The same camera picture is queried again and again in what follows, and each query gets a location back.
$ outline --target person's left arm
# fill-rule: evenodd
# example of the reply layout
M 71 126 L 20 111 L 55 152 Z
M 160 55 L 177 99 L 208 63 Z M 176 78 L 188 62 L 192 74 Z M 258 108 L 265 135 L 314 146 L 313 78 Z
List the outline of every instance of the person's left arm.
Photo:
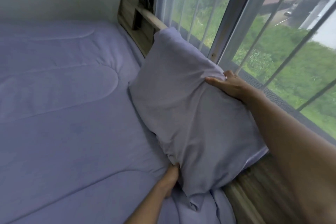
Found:
M 124 224 L 156 224 L 160 215 L 162 202 L 166 197 L 170 197 L 171 190 L 178 178 L 179 164 L 170 165 L 164 177 L 151 189 Z

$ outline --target person's left hand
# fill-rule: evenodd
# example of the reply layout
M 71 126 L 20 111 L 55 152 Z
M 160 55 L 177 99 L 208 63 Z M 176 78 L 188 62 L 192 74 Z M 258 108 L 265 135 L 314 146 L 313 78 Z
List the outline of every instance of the person's left hand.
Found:
M 175 165 L 170 164 L 165 175 L 158 182 L 158 185 L 164 190 L 166 197 L 170 197 L 171 190 L 179 178 L 179 169 L 179 163 L 176 163 Z

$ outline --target wooden headboard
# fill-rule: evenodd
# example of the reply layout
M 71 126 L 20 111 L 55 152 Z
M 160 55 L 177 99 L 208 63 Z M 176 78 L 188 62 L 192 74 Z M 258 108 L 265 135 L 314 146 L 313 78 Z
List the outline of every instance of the wooden headboard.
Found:
M 118 22 L 146 56 L 155 32 L 166 28 L 137 0 L 120 0 Z M 295 197 L 271 154 L 223 187 L 237 224 L 306 223 Z

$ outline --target forearm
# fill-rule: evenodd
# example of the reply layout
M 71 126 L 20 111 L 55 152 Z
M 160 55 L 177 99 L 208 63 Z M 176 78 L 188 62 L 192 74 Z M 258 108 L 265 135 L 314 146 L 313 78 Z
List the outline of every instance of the forearm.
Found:
M 265 95 L 248 94 L 242 100 L 308 218 L 313 220 L 335 208 L 336 148 Z
M 156 224 L 166 193 L 158 182 L 124 224 Z

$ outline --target mattress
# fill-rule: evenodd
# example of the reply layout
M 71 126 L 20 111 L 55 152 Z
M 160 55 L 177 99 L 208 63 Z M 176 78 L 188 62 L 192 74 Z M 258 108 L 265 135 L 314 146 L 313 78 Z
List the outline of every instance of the mattress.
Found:
M 128 92 L 136 49 L 107 22 L 0 24 L 0 224 L 122 223 L 164 174 Z M 198 213 L 181 193 L 160 223 L 219 223 L 210 193 Z

